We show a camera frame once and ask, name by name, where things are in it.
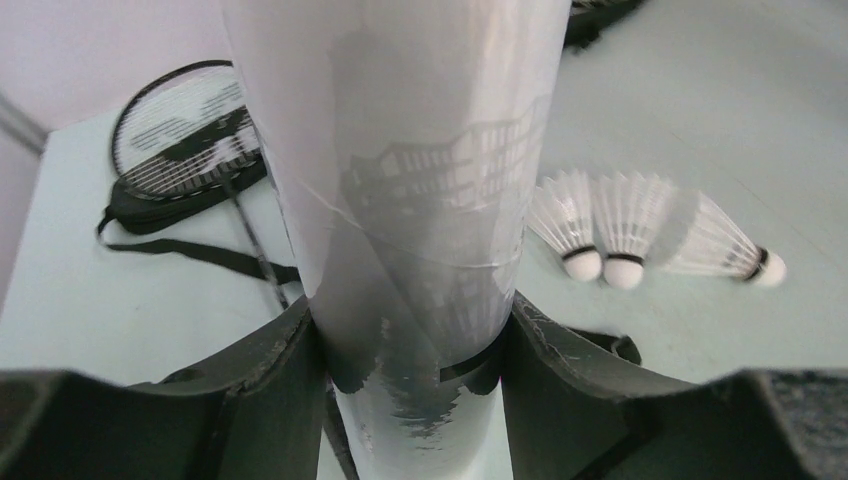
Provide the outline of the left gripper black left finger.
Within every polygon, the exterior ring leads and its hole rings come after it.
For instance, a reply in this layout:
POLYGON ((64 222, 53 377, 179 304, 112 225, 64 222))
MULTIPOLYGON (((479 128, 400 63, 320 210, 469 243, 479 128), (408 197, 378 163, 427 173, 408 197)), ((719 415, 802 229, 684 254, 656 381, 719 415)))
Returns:
POLYGON ((326 370, 307 301, 158 383, 1 374, 5 479, 313 479, 326 370))

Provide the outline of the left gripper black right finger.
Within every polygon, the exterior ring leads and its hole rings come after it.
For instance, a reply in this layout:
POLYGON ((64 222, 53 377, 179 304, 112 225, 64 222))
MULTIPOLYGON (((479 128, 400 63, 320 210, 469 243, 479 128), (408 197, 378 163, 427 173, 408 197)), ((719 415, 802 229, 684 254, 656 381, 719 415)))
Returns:
POLYGON ((517 479, 843 479, 847 373, 692 384, 593 344, 516 294, 502 395, 517 479))

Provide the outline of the white shuttlecock tube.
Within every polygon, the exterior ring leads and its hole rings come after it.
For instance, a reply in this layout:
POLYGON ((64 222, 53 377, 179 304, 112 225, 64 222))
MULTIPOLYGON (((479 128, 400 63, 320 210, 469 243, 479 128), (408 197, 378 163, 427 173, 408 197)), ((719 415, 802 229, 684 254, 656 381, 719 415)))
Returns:
POLYGON ((362 479, 480 479, 571 5, 225 1, 362 479))

